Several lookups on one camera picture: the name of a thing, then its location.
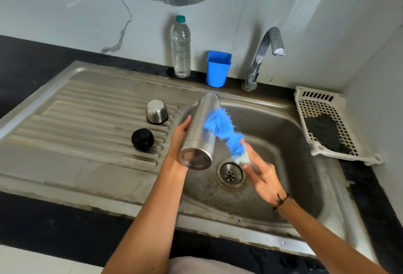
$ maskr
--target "black bracelet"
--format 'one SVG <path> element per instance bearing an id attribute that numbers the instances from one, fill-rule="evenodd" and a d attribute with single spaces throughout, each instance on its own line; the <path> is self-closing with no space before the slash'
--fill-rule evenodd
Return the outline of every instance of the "black bracelet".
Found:
<path id="1" fill-rule="evenodd" d="M 280 195 L 279 195 L 279 194 L 277 194 L 277 196 L 279 197 L 279 199 L 278 199 L 278 200 L 276 200 L 276 202 L 278 203 L 278 204 L 277 204 L 277 206 L 274 206 L 274 207 L 273 207 L 273 211 L 274 211 L 274 212 L 276 212 L 276 211 L 277 211 L 277 208 L 278 208 L 278 207 L 279 207 L 281 204 L 283 204 L 283 203 L 284 203 L 284 201 L 285 201 L 285 200 L 287 200 L 287 199 L 288 199 L 288 197 L 290 196 L 290 194 L 289 194 L 288 192 L 287 192 L 286 194 L 287 194 L 287 196 L 285 197 L 285 199 L 284 199 L 284 200 L 281 200 Z"/>

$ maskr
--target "green bottle cap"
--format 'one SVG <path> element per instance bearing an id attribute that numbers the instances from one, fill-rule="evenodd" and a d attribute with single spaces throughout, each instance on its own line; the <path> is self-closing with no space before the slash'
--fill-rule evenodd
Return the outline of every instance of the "green bottle cap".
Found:
<path id="1" fill-rule="evenodd" d="M 177 22 L 185 22 L 186 18 L 183 15 L 177 15 Z"/>

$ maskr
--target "faucet spout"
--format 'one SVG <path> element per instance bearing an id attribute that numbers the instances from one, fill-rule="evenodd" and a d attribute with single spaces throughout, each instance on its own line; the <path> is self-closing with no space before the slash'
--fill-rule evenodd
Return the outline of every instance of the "faucet spout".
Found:
<path id="1" fill-rule="evenodd" d="M 259 68 L 270 44 L 272 45 L 272 53 L 274 56 L 285 55 L 284 44 L 283 39 L 281 38 L 280 29 L 277 27 L 271 27 L 260 42 L 256 57 L 252 63 L 251 68 L 249 68 L 248 70 L 246 80 L 242 86 L 244 90 L 253 91 L 258 86 L 257 78 L 259 75 Z"/>

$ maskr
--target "plastic water bottle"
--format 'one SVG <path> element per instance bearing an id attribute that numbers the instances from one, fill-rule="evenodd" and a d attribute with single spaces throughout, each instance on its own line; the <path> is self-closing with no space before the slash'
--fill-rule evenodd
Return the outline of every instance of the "plastic water bottle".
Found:
<path id="1" fill-rule="evenodd" d="M 177 16 L 172 28 L 172 48 L 174 51 L 175 75 L 179 78 L 190 76 L 190 30 L 183 15 Z"/>

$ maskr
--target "blue bristles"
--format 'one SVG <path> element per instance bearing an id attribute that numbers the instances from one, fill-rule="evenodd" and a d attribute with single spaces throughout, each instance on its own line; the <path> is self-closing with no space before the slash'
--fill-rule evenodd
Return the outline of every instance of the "blue bristles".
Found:
<path id="1" fill-rule="evenodd" d="M 225 144 L 231 153 L 232 159 L 240 163 L 249 163 L 249 157 L 245 147 L 240 140 L 243 135 L 234 131 L 234 125 L 228 113 L 223 108 L 218 108 L 210 112 L 203 128 L 212 131 L 221 140 L 226 140 Z"/>

